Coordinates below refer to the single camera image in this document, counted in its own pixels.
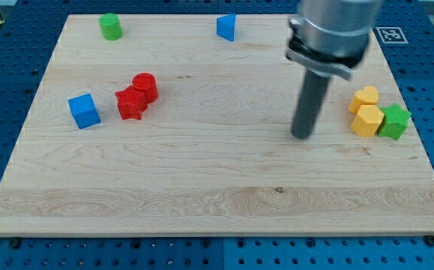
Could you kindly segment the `silver clamp ring mount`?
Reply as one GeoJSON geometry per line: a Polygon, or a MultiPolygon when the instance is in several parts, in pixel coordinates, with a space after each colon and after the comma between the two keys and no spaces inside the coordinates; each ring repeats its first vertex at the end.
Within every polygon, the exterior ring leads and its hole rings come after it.
{"type": "Polygon", "coordinates": [[[289,17],[292,35],[288,40],[286,57],[307,69],[321,74],[352,77],[367,49],[367,28],[335,31],[314,25],[304,16],[289,17]]]}

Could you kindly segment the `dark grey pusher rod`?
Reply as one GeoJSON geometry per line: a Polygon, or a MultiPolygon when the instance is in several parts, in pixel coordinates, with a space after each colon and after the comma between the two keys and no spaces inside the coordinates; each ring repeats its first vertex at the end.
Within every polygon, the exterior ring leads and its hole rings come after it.
{"type": "Polygon", "coordinates": [[[312,134],[330,80],[328,73],[306,70],[292,121],[291,133],[294,137],[303,140],[312,134]]]}

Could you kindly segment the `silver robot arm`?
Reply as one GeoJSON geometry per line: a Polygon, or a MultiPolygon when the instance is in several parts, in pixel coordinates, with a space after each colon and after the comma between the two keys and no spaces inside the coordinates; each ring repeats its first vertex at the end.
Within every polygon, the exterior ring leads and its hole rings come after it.
{"type": "Polygon", "coordinates": [[[364,57],[380,0],[303,0],[289,15],[286,57],[305,68],[291,133],[310,137],[331,77],[352,77],[364,57]]]}

